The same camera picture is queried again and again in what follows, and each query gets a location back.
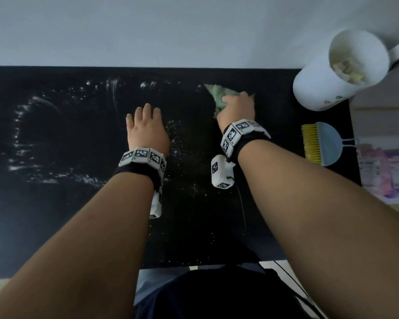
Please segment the person's left hand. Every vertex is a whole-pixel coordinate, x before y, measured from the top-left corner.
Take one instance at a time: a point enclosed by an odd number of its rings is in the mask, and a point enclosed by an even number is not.
[[[159,108],[154,108],[154,113],[151,114],[151,105],[146,103],[143,109],[136,109],[134,121],[131,114],[127,114],[125,122],[129,150],[135,147],[153,148],[167,158],[170,140],[162,124]]]

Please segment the person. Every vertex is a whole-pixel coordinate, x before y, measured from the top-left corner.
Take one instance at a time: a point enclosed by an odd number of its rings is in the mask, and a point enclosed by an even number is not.
[[[254,120],[245,92],[223,101],[222,133]],[[138,107],[126,121],[130,148],[168,155],[159,108]],[[247,143],[238,163],[294,272],[329,317],[399,318],[398,213],[271,141]],[[1,290],[0,318],[304,316],[277,279],[240,267],[186,273],[133,312],[153,192],[147,176],[113,176]]]

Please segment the person's left arm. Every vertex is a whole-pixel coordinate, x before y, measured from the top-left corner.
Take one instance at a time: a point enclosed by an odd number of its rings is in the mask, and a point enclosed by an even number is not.
[[[127,116],[129,148],[168,155],[159,109]],[[19,270],[0,292],[0,318],[122,318],[131,314],[154,186],[122,172]]]

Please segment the person's right arm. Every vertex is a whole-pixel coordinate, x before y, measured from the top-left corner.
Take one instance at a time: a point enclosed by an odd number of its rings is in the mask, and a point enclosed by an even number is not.
[[[219,127],[254,120],[224,96]],[[314,301],[332,318],[399,318],[399,214],[355,183],[264,140],[238,162],[254,201]]]

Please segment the white wrist-mounted sensor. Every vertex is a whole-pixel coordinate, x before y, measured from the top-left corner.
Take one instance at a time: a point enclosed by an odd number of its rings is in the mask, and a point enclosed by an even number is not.
[[[165,167],[167,166],[164,154],[158,152],[157,150],[154,150],[153,148],[136,147],[133,150],[127,151],[126,153],[123,154],[121,161],[118,164],[118,167],[121,168],[124,166],[128,166],[133,162],[136,164],[137,163],[146,164],[149,167],[154,168],[157,172],[158,176],[154,176],[154,173],[150,174],[149,171],[148,172],[133,171],[136,173],[152,176],[151,180],[154,183],[155,191],[154,191],[154,197],[152,199],[149,218],[158,218],[161,216],[162,185],[164,182]]]
[[[222,141],[220,142],[220,147],[223,149],[226,156],[218,154],[211,161],[211,183],[214,187],[228,189],[235,184],[234,166],[236,164],[229,161],[229,158],[234,152],[234,147],[242,137],[251,132],[261,132],[265,138],[271,138],[269,133],[257,122],[247,119],[236,121],[226,128]]]

